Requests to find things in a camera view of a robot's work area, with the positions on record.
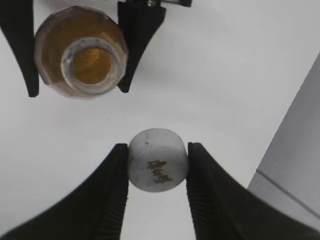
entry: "gray panel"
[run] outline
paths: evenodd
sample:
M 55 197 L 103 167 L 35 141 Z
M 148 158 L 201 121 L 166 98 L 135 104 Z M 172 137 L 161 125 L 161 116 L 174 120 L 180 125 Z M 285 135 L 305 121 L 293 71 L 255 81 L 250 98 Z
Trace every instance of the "gray panel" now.
M 305 210 L 260 174 L 256 173 L 254 175 L 248 190 L 280 212 L 320 230 L 320 220 L 317 217 Z
M 258 169 L 320 214 L 320 57 Z

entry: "white cylindrical object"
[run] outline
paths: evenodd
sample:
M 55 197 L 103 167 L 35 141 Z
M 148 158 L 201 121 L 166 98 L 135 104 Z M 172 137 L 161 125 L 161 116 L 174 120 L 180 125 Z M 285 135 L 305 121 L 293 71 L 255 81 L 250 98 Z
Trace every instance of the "white cylindrical object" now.
M 148 129 L 130 142 L 128 176 L 143 191 L 157 193 L 173 189 L 186 178 L 188 166 L 185 145 L 170 130 Z

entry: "gray wall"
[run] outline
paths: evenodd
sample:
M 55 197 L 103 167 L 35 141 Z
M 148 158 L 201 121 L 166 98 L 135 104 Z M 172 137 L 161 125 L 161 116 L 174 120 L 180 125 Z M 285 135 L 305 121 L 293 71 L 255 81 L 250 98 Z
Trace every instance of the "gray wall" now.
M 320 230 L 320 56 L 248 189 L 278 210 Z

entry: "brown bottle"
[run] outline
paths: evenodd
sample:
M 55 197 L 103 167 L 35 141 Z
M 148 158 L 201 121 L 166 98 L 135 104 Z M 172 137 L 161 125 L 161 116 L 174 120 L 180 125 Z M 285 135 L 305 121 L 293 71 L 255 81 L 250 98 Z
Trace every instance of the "brown bottle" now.
M 125 74 L 128 50 L 111 18 L 73 6 L 40 26 L 34 55 L 45 84 L 65 96 L 92 98 L 117 86 Z

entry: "white table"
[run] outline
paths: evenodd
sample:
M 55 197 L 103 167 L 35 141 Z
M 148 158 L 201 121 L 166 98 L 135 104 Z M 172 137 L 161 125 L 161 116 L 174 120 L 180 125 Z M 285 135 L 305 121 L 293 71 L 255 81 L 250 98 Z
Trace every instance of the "white table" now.
M 36 27 L 71 5 L 116 1 L 35 0 Z M 243 186 L 320 49 L 319 0 L 194 0 L 168 6 L 129 94 L 64 98 L 44 84 L 27 98 L 0 35 L 0 235 L 78 186 L 114 144 L 148 128 L 201 142 Z M 182 184 L 151 194 L 130 187 L 121 239 L 194 240 Z

